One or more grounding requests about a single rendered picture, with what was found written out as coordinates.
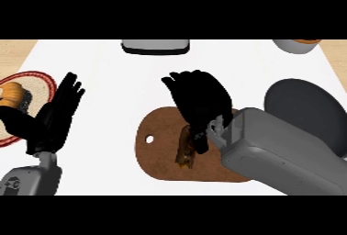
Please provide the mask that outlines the red-rimmed woven placemat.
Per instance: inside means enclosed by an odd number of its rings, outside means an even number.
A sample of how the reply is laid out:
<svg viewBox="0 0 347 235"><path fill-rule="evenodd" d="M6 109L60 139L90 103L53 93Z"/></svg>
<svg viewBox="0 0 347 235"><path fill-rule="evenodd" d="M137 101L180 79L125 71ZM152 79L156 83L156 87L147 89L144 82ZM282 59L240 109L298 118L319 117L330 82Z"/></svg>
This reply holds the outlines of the red-rimmed woven placemat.
<svg viewBox="0 0 347 235"><path fill-rule="evenodd" d="M57 90L56 81L48 74L31 71L14 73L3 78L0 80L0 87L10 82L17 83L25 90L25 97L17 105L17 109L31 117L35 117L41 106L53 99ZM7 147L19 140L17 137L7 134L4 124L0 121L0 148Z"/></svg>

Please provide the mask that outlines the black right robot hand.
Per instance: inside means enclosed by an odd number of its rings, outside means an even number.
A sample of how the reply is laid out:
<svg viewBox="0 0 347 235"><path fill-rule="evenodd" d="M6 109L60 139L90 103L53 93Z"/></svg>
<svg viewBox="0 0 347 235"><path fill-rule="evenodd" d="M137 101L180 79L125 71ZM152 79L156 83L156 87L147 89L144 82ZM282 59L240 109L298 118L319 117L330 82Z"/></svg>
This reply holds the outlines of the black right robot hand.
<svg viewBox="0 0 347 235"><path fill-rule="evenodd" d="M226 128L233 118L230 95L214 76L199 70L169 73L161 82L169 89L181 117L190 125L193 148L203 154L208 151L208 123L221 116Z"/></svg>

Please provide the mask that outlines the brown wooden cutting board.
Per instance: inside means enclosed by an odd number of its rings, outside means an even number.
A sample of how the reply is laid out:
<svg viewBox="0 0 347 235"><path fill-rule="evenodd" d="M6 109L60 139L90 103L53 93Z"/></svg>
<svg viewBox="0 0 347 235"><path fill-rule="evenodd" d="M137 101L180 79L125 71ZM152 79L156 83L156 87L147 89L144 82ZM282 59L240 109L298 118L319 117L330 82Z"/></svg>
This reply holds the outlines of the brown wooden cutting board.
<svg viewBox="0 0 347 235"><path fill-rule="evenodd" d="M221 155L212 142L208 152L196 154L192 167L175 160L181 129L187 122L172 106L153 110L141 120L135 137L135 157L141 170L158 180L243 183L249 179L221 165Z"/></svg>

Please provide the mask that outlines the grey and black appliance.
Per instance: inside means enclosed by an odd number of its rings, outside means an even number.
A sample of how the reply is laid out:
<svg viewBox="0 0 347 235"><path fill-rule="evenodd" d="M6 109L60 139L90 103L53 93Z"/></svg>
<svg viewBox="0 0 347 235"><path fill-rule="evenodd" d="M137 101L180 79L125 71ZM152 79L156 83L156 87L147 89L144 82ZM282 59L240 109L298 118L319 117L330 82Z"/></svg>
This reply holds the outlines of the grey and black appliance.
<svg viewBox="0 0 347 235"><path fill-rule="evenodd" d="M180 55L190 49L187 39L124 39L121 42L127 53L138 55Z"/></svg>

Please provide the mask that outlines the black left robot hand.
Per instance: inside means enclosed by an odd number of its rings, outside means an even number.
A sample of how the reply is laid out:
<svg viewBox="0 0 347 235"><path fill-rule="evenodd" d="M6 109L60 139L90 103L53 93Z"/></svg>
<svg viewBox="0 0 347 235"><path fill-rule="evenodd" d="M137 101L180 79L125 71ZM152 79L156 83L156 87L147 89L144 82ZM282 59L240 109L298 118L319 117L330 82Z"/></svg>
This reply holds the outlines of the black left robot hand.
<svg viewBox="0 0 347 235"><path fill-rule="evenodd" d="M85 89L75 80L76 75L66 73L57 86L53 100L45 103L35 117L16 108L0 106L0 120L10 135L26 140L26 154L41 151L56 153L65 144L72 116Z"/></svg>

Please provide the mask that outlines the grey bowl with orange contents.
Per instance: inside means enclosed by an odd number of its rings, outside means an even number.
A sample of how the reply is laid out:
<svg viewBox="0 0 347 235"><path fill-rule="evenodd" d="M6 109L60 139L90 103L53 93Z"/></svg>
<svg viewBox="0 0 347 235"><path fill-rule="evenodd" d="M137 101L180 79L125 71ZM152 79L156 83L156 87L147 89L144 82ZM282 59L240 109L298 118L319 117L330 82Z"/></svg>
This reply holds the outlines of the grey bowl with orange contents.
<svg viewBox="0 0 347 235"><path fill-rule="evenodd" d="M292 54L305 54L319 45L319 39L274 39L277 48Z"/></svg>

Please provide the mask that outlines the orange pumpkin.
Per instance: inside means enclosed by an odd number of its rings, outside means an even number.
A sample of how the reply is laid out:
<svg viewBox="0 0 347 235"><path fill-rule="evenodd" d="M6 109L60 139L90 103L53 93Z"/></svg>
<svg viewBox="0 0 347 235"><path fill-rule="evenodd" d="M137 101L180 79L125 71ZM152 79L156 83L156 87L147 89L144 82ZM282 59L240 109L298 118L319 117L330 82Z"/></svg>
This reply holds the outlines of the orange pumpkin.
<svg viewBox="0 0 347 235"><path fill-rule="evenodd" d="M22 88L22 85L16 82L8 82L0 86L0 90L0 106L16 108L25 95L25 89Z"/></svg>

